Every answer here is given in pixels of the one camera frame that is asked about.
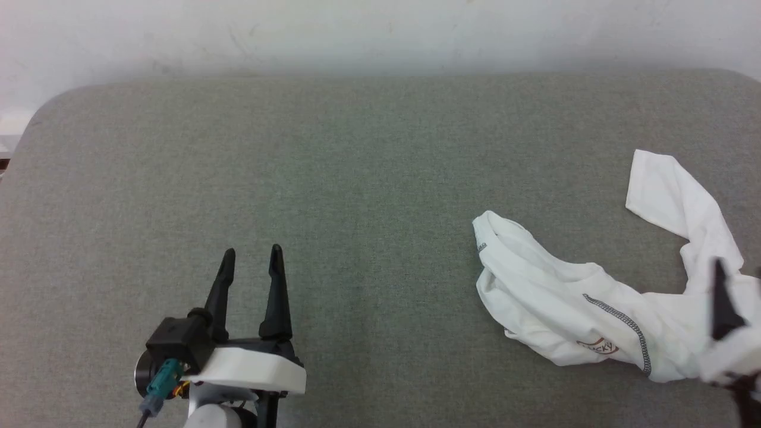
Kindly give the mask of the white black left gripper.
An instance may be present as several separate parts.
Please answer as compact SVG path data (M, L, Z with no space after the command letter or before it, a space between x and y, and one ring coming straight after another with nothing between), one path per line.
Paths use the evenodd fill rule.
M209 332L215 343L226 343L228 293L234 281L236 253L225 250L205 309L211 314ZM270 290L259 336L267 341L290 341L293 324L282 247L272 246ZM304 395L306 369L286 355L241 347L220 347L197 376L186 376L188 414L182 428L278 428L278 404L288 395Z

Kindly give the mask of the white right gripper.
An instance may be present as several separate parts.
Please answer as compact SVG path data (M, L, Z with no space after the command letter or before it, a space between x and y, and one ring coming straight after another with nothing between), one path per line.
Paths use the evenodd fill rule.
M728 289L728 274L721 258L714 262L712 345L699 355L699 379L730 385L739 377L761 372L761 328L745 327Z

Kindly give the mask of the white long-sleeve garment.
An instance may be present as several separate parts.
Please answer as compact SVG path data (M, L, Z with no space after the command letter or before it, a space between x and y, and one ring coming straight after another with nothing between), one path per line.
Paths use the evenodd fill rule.
M744 275L744 258L716 200L677 160L636 150L626 208L687 240L680 294L640 293L595 263L556 258L517 222L490 210L473 220L483 271L476 289L509 339L558 366L611 358L637 366L654 382L701 377L712 330L715 263L727 274L730 300L761 341L761 280Z

